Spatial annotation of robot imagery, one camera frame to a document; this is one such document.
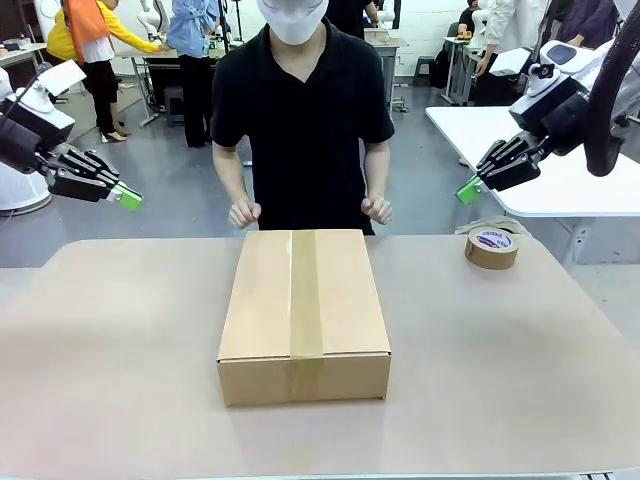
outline box top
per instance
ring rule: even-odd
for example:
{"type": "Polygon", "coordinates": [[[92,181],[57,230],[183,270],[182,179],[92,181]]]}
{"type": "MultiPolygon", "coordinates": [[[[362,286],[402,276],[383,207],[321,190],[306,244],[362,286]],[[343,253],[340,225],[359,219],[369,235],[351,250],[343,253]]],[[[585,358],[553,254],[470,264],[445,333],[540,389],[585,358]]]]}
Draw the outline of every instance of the box top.
{"type": "Polygon", "coordinates": [[[247,234],[218,360],[388,352],[360,231],[247,234]]]}

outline orange scarf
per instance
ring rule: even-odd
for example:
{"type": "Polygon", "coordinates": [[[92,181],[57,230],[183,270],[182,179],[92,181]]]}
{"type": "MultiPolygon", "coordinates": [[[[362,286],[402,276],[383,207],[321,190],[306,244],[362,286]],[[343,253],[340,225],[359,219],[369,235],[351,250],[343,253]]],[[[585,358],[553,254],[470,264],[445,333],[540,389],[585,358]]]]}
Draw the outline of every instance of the orange scarf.
{"type": "Polygon", "coordinates": [[[109,37],[109,27],[96,0],[64,0],[62,8],[71,30],[78,60],[84,63],[82,47],[89,42],[109,37]]]}

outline yellow jacket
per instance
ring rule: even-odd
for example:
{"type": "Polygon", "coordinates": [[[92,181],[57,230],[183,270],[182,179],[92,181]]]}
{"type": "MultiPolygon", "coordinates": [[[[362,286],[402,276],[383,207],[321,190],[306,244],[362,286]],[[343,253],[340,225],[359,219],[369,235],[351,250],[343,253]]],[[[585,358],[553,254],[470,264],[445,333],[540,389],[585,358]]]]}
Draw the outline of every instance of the yellow jacket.
{"type": "MultiPolygon", "coordinates": [[[[118,20],[118,17],[116,17],[104,3],[99,0],[96,3],[98,7],[100,7],[100,11],[102,12],[107,27],[109,27],[111,35],[145,53],[154,53],[160,50],[158,45],[146,42],[124,28],[120,20],[118,20]]],[[[57,13],[55,22],[53,30],[49,33],[47,51],[61,60],[78,60],[76,50],[73,47],[71,32],[64,23],[64,13],[62,9],[57,13]]]]}

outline white mask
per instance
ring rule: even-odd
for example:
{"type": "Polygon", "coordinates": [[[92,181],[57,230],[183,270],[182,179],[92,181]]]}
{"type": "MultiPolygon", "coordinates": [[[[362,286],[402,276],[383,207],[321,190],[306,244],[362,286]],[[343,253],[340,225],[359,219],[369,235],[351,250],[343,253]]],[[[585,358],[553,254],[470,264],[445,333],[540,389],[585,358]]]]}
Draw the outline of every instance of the white mask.
{"type": "Polygon", "coordinates": [[[327,13],[329,0],[256,0],[273,33],[289,45],[311,38],[327,13]]]}

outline hand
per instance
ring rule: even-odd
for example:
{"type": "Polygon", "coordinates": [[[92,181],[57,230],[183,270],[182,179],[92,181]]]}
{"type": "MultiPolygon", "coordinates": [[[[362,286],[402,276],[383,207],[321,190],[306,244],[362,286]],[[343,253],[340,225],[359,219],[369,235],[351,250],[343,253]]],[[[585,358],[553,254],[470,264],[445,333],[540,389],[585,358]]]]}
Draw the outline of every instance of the hand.
{"type": "Polygon", "coordinates": [[[260,204],[245,198],[231,205],[229,221],[236,228],[245,228],[249,224],[257,222],[261,212],[260,204]]]}
{"type": "Polygon", "coordinates": [[[482,75],[485,74],[485,72],[487,71],[487,68],[489,68],[490,58],[491,58],[490,55],[485,55],[480,59],[480,61],[478,62],[478,65],[476,65],[476,77],[481,77],[482,75]]]}
{"type": "Polygon", "coordinates": [[[584,42],[584,37],[582,35],[576,35],[574,38],[569,40],[567,43],[573,47],[582,46],[582,42],[584,42]]]}
{"type": "Polygon", "coordinates": [[[380,225],[387,225],[393,218],[391,203],[377,195],[369,196],[362,200],[360,208],[362,213],[380,225]]]}

